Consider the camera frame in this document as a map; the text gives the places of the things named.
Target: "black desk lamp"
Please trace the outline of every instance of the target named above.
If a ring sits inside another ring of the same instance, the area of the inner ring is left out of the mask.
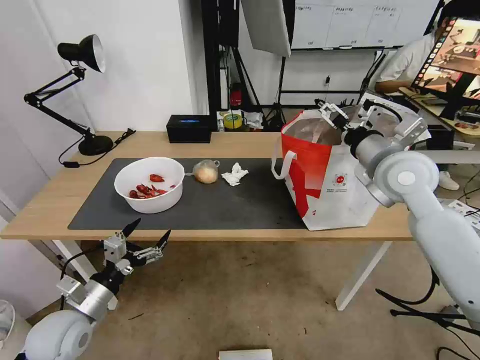
[[[89,127],[69,120],[44,105],[46,100],[54,97],[85,78],[86,69],[80,66],[80,62],[85,63],[90,68],[100,73],[105,72],[105,58],[103,56],[102,43],[100,42],[99,37],[93,34],[85,37],[78,44],[61,42],[58,44],[57,50],[58,54],[63,59],[68,60],[74,68],[65,75],[60,76],[58,79],[39,88],[37,91],[26,94],[24,100],[28,105],[54,119],[57,119],[62,124],[80,133],[84,138],[82,142],[78,144],[78,151],[80,154],[93,156],[106,153],[114,146],[112,139],[108,136],[94,135],[90,132]],[[49,90],[53,85],[68,78],[70,75],[75,75],[76,79],[65,86]]]

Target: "computer screen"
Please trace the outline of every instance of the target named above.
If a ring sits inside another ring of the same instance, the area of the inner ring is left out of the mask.
[[[480,100],[480,20],[453,18],[413,87],[445,100]]]
[[[430,56],[432,66],[480,75],[480,21],[452,20]]]

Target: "white tissue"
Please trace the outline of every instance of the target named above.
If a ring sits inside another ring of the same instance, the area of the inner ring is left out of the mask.
[[[238,162],[233,165],[231,172],[225,172],[221,175],[230,186],[240,185],[240,179],[249,173],[248,170],[242,170]]]

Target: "shopping bag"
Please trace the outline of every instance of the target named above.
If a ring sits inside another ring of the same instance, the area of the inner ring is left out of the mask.
[[[355,176],[358,160],[342,144],[340,131],[302,111],[281,131],[271,171],[285,180],[298,214],[309,230],[366,226],[379,203]],[[275,170],[281,143],[283,164]]]

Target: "table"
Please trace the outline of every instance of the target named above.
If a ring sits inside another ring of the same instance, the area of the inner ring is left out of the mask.
[[[473,129],[463,129],[460,127],[455,127],[455,121],[449,120],[444,117],[440,117],[440,114],[445,109],[444,105],[427,105],[423,102],[423,100],[426,100],[426,99],[437,98],[435,95],[432,95],[432,94],[420,95],[418,92],[412,91],[406,87],[401,87],[399,91],[403,95],[405,95],[411,103],[427,111],[428,113],[430,113],[437,119],[441,120],[443,123],[447,124],[452,129],[455,129],[457,132],[461,133],[462,135],[466,135],[474,138],[480,138],[480,128],[473,130]]]
[[[100,132],[118,138],[120,132]],[[52,240],[66,258],[81,250],[75,241],[108,238],[111,230],[70,230],[68,225],[98,180],[115,158],[271,158],[278,133],[214,132],[210,144],[170,144],[166,132],[137,132],[100,161],[80,168],[62,169],[3,230],[3,239]],[[85,162],[77,154],[73,161]],[[410,241],[408,211],[403,204],[390,209],[379,207],[370,224],[362,228],[324,231],[307,229],[235,229],[174,230],[171,241],[373,241],[355,273],[336,299],[339,310],[345,309],[357,290],[385,254],[392,241]],[[165,230],[137,230],[132,241],[156,241]],[[96,273],[85,256],[71,262],[88,280]]]

